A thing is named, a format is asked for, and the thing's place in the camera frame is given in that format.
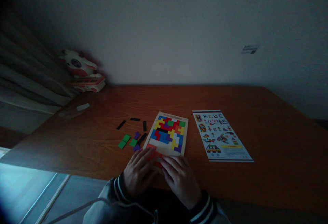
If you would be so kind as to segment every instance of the white wall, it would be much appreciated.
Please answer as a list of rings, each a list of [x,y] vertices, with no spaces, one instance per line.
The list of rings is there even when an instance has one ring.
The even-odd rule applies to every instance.
[[[328,119],[327,3],[15,0],[14,7],[53,52],[83,50],[111,83],[262,85]],[[250,44],[261,47],[241,55]]]

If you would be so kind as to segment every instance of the white and red toy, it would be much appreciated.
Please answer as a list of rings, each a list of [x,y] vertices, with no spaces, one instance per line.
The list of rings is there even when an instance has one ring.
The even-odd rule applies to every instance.
[[[66,62],[68,69],[74,74],[74,80],[67,85],[74,87],[79,92],[99,92],[106,84],[105,77],[100,73],[94,74],[97,65],[84,58],[83,53],[72,50],[63,50],[64,56],[60,56],[61,62]]]

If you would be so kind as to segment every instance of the tetris puzzle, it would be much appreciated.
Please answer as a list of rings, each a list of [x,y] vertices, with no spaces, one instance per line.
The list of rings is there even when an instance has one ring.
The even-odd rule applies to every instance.
[[[156,147],[156,152],[166,156],[184,155],[188,119],[159,112],[143,148]]]

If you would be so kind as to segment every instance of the curtain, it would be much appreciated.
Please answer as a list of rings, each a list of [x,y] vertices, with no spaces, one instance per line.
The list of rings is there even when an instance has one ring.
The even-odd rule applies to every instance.
[[[0,126],[30,134],[77,94],[72,79],[10,10],[0,21]]]

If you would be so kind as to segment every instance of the hand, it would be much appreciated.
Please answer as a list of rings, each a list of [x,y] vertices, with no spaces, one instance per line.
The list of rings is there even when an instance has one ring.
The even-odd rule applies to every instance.
[[[160,163],[164,167],[165,180],[178,199],[188,210],[192,209],[202,198],[189,163],[183,156],[163,157]]]
[[[150,161],[147,160],[154,151],[154,148],[138,150],[133,154],[130,162],[123,171],[126,190],[132,197],[137,197],[143,193],[157,174],[156,171],[153,171],[145,177],[157,160],[157,157],[154,157]]]

